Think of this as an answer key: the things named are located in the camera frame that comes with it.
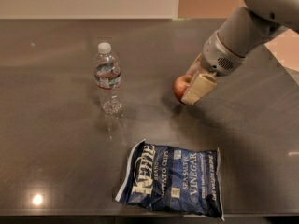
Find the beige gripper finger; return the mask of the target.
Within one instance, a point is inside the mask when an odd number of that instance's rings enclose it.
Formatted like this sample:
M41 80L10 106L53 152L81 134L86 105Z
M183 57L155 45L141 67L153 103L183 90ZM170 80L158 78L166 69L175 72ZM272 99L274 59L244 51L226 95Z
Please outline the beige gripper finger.
M184 92L181 102L194 105L217 86L216 78L209 74L197 74L192 78L188 89Z
M192 65L189 67L188 71L186 72L187 77L194 77L201 72L201 60L202 55L199 54L193 61Z

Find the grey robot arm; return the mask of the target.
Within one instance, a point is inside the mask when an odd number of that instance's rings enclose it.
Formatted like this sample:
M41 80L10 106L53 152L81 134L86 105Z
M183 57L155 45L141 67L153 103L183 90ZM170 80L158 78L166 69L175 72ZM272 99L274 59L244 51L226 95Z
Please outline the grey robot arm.
M258 46L288 29L299 30L299 0L244 0L206 41L185 75L173 85L176 98L193 105L217 86Z

